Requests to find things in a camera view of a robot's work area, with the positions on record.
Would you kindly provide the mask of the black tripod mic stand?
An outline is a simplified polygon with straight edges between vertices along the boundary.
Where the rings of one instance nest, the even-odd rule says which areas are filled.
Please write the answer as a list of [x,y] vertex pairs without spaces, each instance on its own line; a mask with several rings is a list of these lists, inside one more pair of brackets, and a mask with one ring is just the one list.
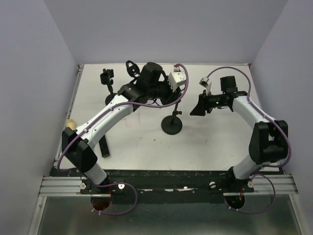
[[125,65],[128,75],[133,79],[133,82],[136,81],[140,76],[138,65],[131,60],[126,61]]

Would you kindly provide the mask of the black microphone with silver grille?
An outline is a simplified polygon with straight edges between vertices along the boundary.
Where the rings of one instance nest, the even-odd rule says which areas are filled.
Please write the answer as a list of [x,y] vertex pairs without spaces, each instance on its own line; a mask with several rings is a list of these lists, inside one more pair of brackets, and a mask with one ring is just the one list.
[[99,147],[100,147],[101,156],[103,158],[107,158],[107,157],[110,156],[110,151],[109,151],[109,147],[108,147],[106,136],[103,136],[99,140]]

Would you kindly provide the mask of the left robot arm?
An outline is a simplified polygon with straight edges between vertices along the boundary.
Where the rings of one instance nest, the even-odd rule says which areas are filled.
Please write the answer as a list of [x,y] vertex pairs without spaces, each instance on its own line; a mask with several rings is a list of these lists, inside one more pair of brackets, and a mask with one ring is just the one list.
[[66,157],[80,173],[89,178],[91,187],[97,193],[104,193],[109,186],[107,174],[97,162],[95,145],[119,121],[139,107],[149,107],[149,100],[160,100],[160,108],[170,107],[180,102],[185,95],[189,76],[182,64],[174,65],[173,71],[166,75],[162,66],[148,62],[143,68],[128,60],[127,73],[132,81],[123,85],[111,101],[89,121],[71,129],[65,128],[61,137],[61,156]]

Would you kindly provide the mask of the black round-base clip stand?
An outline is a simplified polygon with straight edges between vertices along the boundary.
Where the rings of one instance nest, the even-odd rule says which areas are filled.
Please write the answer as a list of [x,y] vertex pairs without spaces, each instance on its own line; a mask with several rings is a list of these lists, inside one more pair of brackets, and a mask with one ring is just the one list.
[[116,93],[113,92],[113,87],[112,87],[113,78],[114,78],[113,69],[103,69],[103,72],[100,74],[101,84],[106,85],[110,93],[105,99],[106,105],[108,105],[116,95]]

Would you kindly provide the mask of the cream yellow microphone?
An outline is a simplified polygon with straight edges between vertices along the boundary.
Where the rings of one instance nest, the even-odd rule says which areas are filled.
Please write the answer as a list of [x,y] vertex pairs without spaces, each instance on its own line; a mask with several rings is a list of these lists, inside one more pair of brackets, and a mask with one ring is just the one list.
[[69,118],[66,120],[66,128],[70,128],[71,130],[76,129],[76,123],[73,119]]

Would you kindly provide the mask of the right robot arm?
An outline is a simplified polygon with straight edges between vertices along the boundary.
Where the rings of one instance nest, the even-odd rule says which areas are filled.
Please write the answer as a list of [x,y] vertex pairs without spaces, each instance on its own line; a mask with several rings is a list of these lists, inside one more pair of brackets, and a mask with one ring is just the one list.
[[259,107],[249,99],[248,93],[238,90],[234,76],[222,77],[220,83],[222,93],[213,95],[209,79],[200,80],[205,90],[199,95],[198,103],[190,115],[205,116],[213,109],[228,107],[252,128],[248,155],[229,169],[231,176],[225,179],[225,187],[235,192],[243,186],[242,180],[248,179],[252,173],[288,156],[288,124],[261,114]]

